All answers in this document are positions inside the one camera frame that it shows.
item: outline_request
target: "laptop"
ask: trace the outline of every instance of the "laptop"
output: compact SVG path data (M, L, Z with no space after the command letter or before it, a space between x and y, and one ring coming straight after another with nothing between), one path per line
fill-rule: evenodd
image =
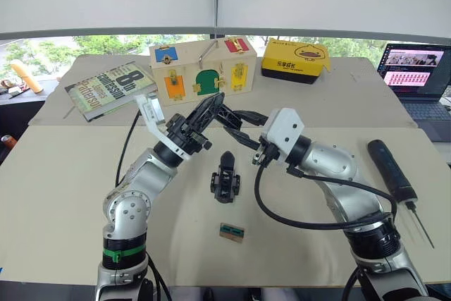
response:
M451 142L451 115L439 102L451 78L450 46L387 44L378 73L431 141Z

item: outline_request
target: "black electric screwdriver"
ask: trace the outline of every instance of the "black electric screwdriver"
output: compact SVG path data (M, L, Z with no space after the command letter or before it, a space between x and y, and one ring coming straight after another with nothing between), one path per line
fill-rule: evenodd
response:
M421 229L423 229L432 248L434 248L428 232L426 232L426 229L416 213L415 202L418 201L418 197L416 196L414 188L410 185L410 182L401 171L401 168L396 163L390 150L382 140L376 139L368 143L368 152L381 173L390 194L396 199L397 203L404 202L406 207L414 213Z

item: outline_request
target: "laptop screen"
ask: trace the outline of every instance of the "laptop screen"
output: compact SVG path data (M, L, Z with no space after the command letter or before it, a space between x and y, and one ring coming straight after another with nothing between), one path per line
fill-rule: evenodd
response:
M437 100L451 78L451 47L387 44L378 72L399 98Z

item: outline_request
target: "green door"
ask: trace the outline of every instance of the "green door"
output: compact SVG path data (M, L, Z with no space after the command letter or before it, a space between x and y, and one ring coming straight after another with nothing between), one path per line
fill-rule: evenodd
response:
M216 83L219 81L219 74L215 70L201 70L196 77L196 84L200 85L200 91L197 95L211 94L219 92L219 87L215 87Z

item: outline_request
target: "book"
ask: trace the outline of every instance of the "book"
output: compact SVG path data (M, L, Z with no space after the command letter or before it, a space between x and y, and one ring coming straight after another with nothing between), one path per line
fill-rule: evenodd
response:
M131 102L136 95L156 91L150 73L134 61L64 87L87 121Z

